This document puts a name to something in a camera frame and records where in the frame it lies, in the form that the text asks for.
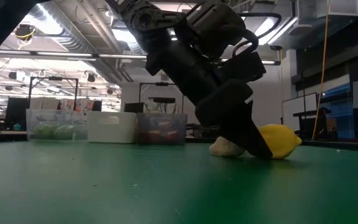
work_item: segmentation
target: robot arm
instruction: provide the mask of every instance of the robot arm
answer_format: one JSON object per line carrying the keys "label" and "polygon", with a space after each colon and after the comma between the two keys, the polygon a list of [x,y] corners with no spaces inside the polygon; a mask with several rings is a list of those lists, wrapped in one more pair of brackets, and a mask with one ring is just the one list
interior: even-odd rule
{"label": "robot arm", "polygon": [[[222,137],[256,157],[272,157],[252,122],[252,102],[244,103],[252,95],[247,83],[266,72],[258,53],[253,52],[261,36],[247,30],[238,14],[217,1],[201,3],[200,10],[196,8],[201,4],[187,14],[162,11],[146,0],[106,1],[148,53],[147,71],[155,75],[162,69],[196,106],[196,117],[203,126],[219,125]],[[277,17],[276,25],[281,21],[277,14],[259,16]],[[169,29],[175,31],[177,41],[172,40]],[[242,38],[248,41],[240,45],[252,45],[220,62],[224,49]]]}

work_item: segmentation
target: clear plastic bin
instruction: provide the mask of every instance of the clear plastic bin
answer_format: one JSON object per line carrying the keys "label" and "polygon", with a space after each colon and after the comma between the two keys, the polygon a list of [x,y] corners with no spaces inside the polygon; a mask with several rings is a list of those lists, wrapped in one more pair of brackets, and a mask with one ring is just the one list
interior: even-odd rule
{"label": "clear plastic bin", "polygon": [[138,113],[137,141],[141,144],[184,144],[187,114]]}
{"label": "clear plastic bin", "polygon": [[27,139],[87,140],[86,116],[76,111],[26,110]]}

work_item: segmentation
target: plastic bin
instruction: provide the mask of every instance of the plastic bin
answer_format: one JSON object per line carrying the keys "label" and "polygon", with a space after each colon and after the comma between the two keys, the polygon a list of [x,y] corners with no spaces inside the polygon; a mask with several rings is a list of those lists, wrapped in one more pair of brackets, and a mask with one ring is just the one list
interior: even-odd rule
{"label": "plastic bin", "polygon": [[86,116],[76,111],[26,110],[27,139],[87,140]]}
{"label": "plastic bin", "polygon": [[138,113],[137,140],[141,144],[184,144],[187,114]]}
{"label": "plastic bin", "polygon": [[135,140],[135,113],[90,111],[86,117],[89,142],[133,143]]}

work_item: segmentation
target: green tabletop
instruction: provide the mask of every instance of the green tabletop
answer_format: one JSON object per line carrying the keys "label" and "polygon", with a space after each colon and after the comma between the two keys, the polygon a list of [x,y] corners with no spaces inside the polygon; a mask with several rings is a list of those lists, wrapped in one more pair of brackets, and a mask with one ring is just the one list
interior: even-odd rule
{"label": "green tabletop", "polygon": [[358,152],[0,143],[0,223],[358,223]]}

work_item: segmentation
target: table surface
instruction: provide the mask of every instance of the table surface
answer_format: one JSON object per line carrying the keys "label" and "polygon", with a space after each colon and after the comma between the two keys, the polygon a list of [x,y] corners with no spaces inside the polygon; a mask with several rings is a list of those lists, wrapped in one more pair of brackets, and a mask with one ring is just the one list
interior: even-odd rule
{"label": "table surface", "polygon": [[0,143],[0,223],[358,222],[358,152],[260,161],[208,146]]}

